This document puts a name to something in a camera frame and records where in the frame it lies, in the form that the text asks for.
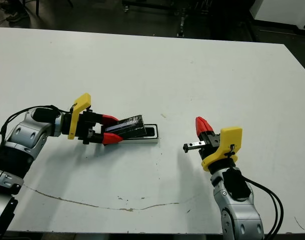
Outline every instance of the dark floor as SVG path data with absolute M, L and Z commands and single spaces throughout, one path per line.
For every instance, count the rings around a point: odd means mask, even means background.
M 177 0 L 178 9 L 187 7 L 188 1 Z M 39 17 L 36 16 L 36 2 L 27 0 L 26 8 L 30 19 L 18 23 L 3 21 L 7 14 L 0 10 L 0 27 L 51 29 L 77 32 L 126 34 L 142 36 L 176 37 L 180 30 L 181 14 L 144 7 L 130 6 L 124 12 L 121 0 L 72 0 L 72 8 L 67 0 L 41 0 Z M 189 15 L 185 20 L 184 37 L 212 39 L 207 16 Z M 226 39 L 231 41 L 252 41 L 249 29 L 243 21 L 230 20 Z M 305 36 L 292 30 L 263 27 L 252 23 L 258 42 L 285 44 L 305 68 Z

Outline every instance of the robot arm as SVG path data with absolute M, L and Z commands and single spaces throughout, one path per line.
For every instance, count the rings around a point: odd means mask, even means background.
M 212 175 L 210 181 L 214 187 L 214 199 L 221 213 L 223 239 L 263 240 L 264 228 L 254 205 L 253 190 L 247 182 L 248 179 L 243 177 L 235 165 L 238 159 L 236 153 L 242 145 L 242 129 L 239 127 L 223 128 L 220 134 L 215 134 L 206 120 L 197 117 L 196 132 L 199 141 L 184 144 L 183 150 L 187 153 L 189 150 L 199 149 L 202 158 L 201 165 L 206 172 L 210 172 Z M 274 233 L 276 235 L 283 221 L 283 206 L 279 198 L 275 194 L 274 196 L 280 205 L 279 226 Z
M 0 144 L 0 238 L 7 230 L 14 215 L 18 194 L 24 177 L 43 149 L 48 137 L 68 135 L 78 137 L 83 144 L 113 144 L 123 140 L 113 133 L 96 133 L 96 123 L 109 125 L 118 120 L 113 116 L 94 113 L 90 110 L 90 95 L 85 93 L 70 109 L 64 112 L 54 106 L 31 108 L 25 117 Z M 6 124 L 0 134 L 6 133 Z

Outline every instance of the cart wheel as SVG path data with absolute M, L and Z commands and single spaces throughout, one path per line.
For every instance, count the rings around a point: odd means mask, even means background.
M 183 38 L 184 33 L 183 32 L 177 32 L 177 38 Z

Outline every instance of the chair leg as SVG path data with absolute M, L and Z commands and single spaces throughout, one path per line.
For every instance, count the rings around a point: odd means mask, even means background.
M 39 0 L 36 0 L 36 15 L 39 17 Z
M 71 1 L 71 0 L 67 0 L 67 1 L 68 1 L 68 3 L 70 4 L 70 6 L 73 8 L 74 5 L 73 5 L 72 1 Z

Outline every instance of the person's foot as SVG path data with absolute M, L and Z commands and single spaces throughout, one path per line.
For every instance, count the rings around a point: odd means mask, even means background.
M 26 19 L 26 18 L 29 18 L 28 13 L 26 11 L 20 11 L 20 12 L 13 13 L 9 17 L 7 17 L 6 20 L 11 23 L 16 23 L 16 22 L 18 22 L 22 19 Z

